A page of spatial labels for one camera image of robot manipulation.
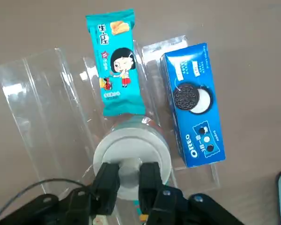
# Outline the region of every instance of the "snack wrapper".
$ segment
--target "snack wrapper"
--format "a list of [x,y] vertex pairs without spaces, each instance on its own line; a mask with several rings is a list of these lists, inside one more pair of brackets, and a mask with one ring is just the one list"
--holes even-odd
[[134,11],[87,15],[104,116],[145,114],[133,53]]

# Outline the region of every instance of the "clear plastic tray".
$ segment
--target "clear plastic tray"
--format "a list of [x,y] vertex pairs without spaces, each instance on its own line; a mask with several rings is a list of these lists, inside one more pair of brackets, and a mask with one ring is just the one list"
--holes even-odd
[[[170,147],[173,168],[168,185],[180,188],[188,197],[218,187],[219,181],[214,164],[186,168],[176,147],[159,59],[165,52],[186,46],[184,36],[143,48],[135,43],[135,55],[146,115],[161,126]],[[129,117],[102,115],[94,61],[85,57],[68,64],[62,51],[53,49],[0,65],[0,83],[39,179],[91,183],[96,146],[114,124]],[[60,197],[72,188],[55,183],[43,186],[44,192]],[[108,223],[139,224],[136,204],[118,199]]]

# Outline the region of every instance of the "oreo cookie image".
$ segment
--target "oreo cookie image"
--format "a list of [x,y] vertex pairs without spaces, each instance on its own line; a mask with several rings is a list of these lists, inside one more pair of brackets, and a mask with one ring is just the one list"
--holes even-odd
[[211,91],[206,87],[198,87],[199,100],[195,107],[189,110],[191,113],[200,115],[206,113],[212,106],[213,98]]
[[173,92],[175,106],[181,110],[193,109],[199,101],[199,92],[192,83],[182,83]]

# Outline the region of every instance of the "oreo box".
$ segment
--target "oreo box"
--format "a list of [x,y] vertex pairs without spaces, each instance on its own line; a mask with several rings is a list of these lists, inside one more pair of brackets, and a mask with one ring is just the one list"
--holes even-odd
[[161,59],[175,135],[188,167],[224,160],[220,116],[206,43],[165,53]]

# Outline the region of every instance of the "cookie image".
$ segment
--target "cookie image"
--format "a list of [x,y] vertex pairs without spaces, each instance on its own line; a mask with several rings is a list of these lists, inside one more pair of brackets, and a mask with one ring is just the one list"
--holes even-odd
[[121,34],[130,30],[128,23],[124,21],[111,22],[111,32],[113,35]]
[[199,92],[193,84],[183,83],[174,90],[173,97],[177,108],[191,110],[199,101]]
[[191,113],[200,115],[206,113],[213,103],[212,94],[208,88],[199,87],[199,101],[194,108],[190,110]]

